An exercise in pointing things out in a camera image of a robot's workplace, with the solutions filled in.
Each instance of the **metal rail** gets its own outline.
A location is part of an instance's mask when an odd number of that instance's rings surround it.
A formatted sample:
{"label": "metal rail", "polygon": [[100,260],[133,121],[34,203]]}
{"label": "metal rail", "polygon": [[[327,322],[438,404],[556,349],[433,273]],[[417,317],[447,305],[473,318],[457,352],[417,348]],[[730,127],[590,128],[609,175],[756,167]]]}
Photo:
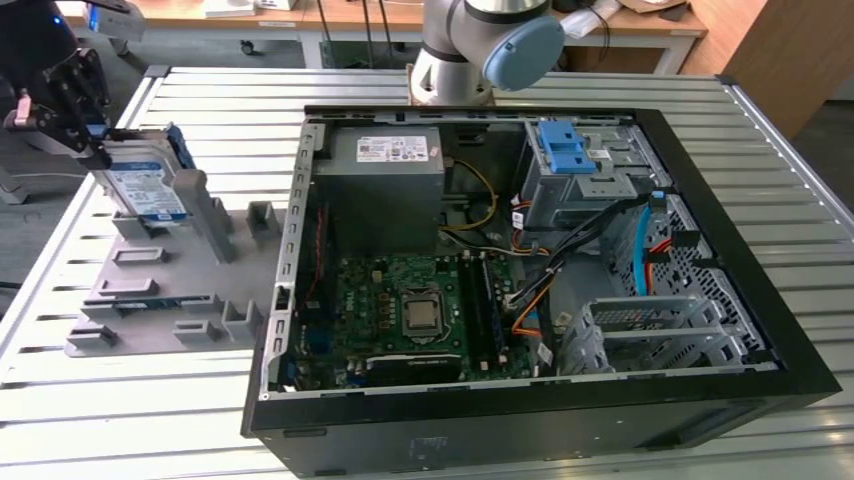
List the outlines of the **metal rail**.
{"label": "metal rail", "polygon": [[[402,72],[175,68],[123,121],[183,127],[227,206],[289,200],[306,104],[405,104]],[[549,76],[505,105],[664,111],[846,391],[693,450],[409,474],[489,479],[718,480],[854,476],[854,244],[850,214],[737,90],[713,78]],[[87,180],[0,322],[3,478],[281,479],[239,435],[251,352],[70,359],[62,351],[115,229]]]}

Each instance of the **motherboard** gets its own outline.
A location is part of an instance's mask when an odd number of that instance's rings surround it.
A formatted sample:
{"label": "motherboard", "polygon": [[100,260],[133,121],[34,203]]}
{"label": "motherboard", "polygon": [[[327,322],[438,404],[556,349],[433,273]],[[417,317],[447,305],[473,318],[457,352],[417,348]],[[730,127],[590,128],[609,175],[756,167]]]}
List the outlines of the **motherboard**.
{"label": "motherboard", "polygon": [[532,375],[502,313],[513,289],[503,256],[343,258],[337,277],[334,321],[305,331],[299,363],[317,388]]}

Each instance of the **green motherboard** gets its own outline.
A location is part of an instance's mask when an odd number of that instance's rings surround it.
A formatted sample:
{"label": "green motherboard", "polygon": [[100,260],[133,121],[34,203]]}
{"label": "green motherboard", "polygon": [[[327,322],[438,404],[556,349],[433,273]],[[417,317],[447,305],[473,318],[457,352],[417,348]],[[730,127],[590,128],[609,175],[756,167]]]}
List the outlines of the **green motherboard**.
{"label": "green motherboard", "polygon": [[[315,388],[363,386],[365,362],[382,356],[458,356],[457,381],[532,375],[526,345],[507,338],[509,332],[502,328],[506,319],[499,317],[501,299],[513,289],[503,256],[345,258],[337,273],[335,320],[325,327],[326,332],[309,333],[310,344],[322,337],[330,346],[322,354],[303,357],[318,383]],[[477,293],[473,283],[479,287]],[[487,294],[489,301],[481,298],[481,303],[473,303],[473,297]],[[481,315],[493,307],[494,317]],[[473,329],[473,316],[478,317],[481,330]],[[493,356],[485,356],[485,345]],[[499,360],[487,362],[487,358]]]}

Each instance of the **gray floor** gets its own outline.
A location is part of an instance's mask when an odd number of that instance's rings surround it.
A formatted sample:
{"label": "gray floor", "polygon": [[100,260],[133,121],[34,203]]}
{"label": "gray floor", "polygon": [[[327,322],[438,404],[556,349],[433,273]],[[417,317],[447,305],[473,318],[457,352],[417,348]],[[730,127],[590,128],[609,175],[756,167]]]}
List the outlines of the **gray floor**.
{"label": "gray floor", "polygon": [[[91,40],[86,46],[102,53],[102,62],[114,98],[111,115],[119,118],[142,73],[149,65],[181,65],[198,67],[303,67],[302,50],[294,42],[257,42],[263,55],[246,56],[238,42],[194,41],[146,43],[133,46],[133,54],[119,59],[105,40]],[[363,52],[337,49],[339,64],[354,64]],[[411,60],[413,52],[401,55]],[[4,102],[0,98],[0,110]],[[794,140],[794,146],[830,187],[854,206],[854,103],[833,102],[825,105]],[[52,157],[32,151],[18,140],[0,132],[0,166],[12,174],[86,173],[70,158]],[[23,282],[36,257],[48,240],[56,222],[63,215],[80,180],[68,177],[22,178],[31,191],[27,205],[0,205],[0,281]],[[0,289],[0,314],[12,300],[12,291]]]}

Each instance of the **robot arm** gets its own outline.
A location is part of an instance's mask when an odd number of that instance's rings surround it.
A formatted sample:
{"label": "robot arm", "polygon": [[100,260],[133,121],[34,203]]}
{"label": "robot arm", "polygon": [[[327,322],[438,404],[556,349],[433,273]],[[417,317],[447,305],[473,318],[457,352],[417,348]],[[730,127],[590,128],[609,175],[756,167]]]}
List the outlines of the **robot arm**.
{"label": "robot arm", "polygon": [[425,2],[422,51],[410,81],[425,105],[482,105],[494,85],[521,90],[540,80],[564,48],[549,0]]}
{"label": "robot arm", "polygon": [[[87,3],[121,15],[139,12],[125,0]],[[55,2],[0,0],[0,76],[18,99],[4,128],[40,150],[76,157],[87,168],[109,168],[110,157],[90,128],[110,127],[100,59],[94,49],[78,48]]]}

